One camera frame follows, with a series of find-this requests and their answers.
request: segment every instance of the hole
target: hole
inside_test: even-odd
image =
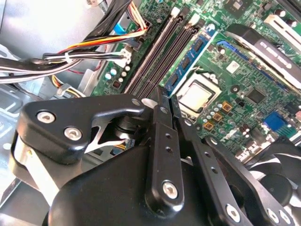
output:
[[[211,158],[210,154],[208,152],[205,152],[205,155],[208,157],[208,158]]]
[[[211,167],[213,173],[218,174],[217,170],[214,167]]]
[[[43,116],[43,119],[50,120],[50,117],[48,115],[46,115],[46,116]]]
[[[231,211],[231,214],[235,217],[237,216],[235,211]]]
[[[168,138],[168,139],[171,139],[171,135],[169,133],[166,133],[165,136]]]
[[[170,147],[166,147],[166,150],[169,152],[169,153],[172,153],[173,150],[170,148]]]

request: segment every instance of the cable tie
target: cable tie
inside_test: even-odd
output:
[[[65,53],[65,58],[66,58],[67,63],[69,63],[69,64],[72,63],[72,60],[70,59],[68,52]]]

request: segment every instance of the ram slot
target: ram slot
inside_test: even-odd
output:
[[[173,41],[168,51],[164,54],[160,63],[152,70],[150,76],[148,76],[144,86],[137,92],[136,95],[139,98],[142,99],[148,97],[156,88],[156,86],[159,85],[168,70],[191,41],[192,37],[198,33],[200,27],[195,26],[195,24],[199,21],[199,19],[199,15],[195,14],[188,24],[182,29],[180,34],[177,35],[177,38]]]
[[[139,67],[139,69],[131,79],[124,93],[133,93],[134,90],[137,88],[137,86],[141,83],[144,74],[150,69],[154,61],[160,55],[162,48],[166,45],[168,40],[171,38],[175,30],[177,29],[179,23],[181,23],[181,21],[188,13],[186,12],[186,10],[188,9],[184,8],[181,14],[179,14],[180,10],[176,7],[173,8],[170,19],[167,22],[163,32],[160,34],[155,44],[151,47],[149,54],[146,56],[143,63],[141,64],[141,66]]]

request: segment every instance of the pci slot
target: pci slot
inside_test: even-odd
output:
[[[163,29],[163,32],[160,34],[158,39],[156,40],[155,44],[151,47],[151,50],[149,54],[146,56],[144,61],[142,62],[141,66],[137,70],[137,72],[134,74],[133,78],[131,79],[129,85],[126,87],[124,93],[133,93],[134,90],[137,88],[137,86],[141,83],[143,80],[143,76],[152,64],[155,62],[157,57],[160,55],[162,48],[166,45],[166,43],[169,41],[171,36],[174,34],[175,30],[179,26],[179,24],[183,21],[185,16],[187,15],[189,9],[184,8],[180,13],[180,10],[178,8],[173,8],[170,19],[167,22],[165,28]]]
[[[269,15],[264,21],[281,38],[301,54],[301,36],[277,15]]]
[[[164,78],[171,66],[174,64],[179,55],[183,52],[187,44],[191,41],[192,37],[200,30],[199,26],[195,24],[199,21],[199,15],[195,14],[187,25],[180,31],[176,39],[173,41],[168,51],[164,54],[160,62],[148,75],[148,79],[136,95],[142,99],[151,95],[156,86]]]

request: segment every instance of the black capacitor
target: black capacitor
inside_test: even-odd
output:
[[[283,9],[276,9],[275,10],[275,15],[279,16],[279,17],[285,17],[286,16],[286,12]]]
[[[298,25],[298,22],[295,20],[287,20],[286,24],[289,25],[290,27],[296,27]]]

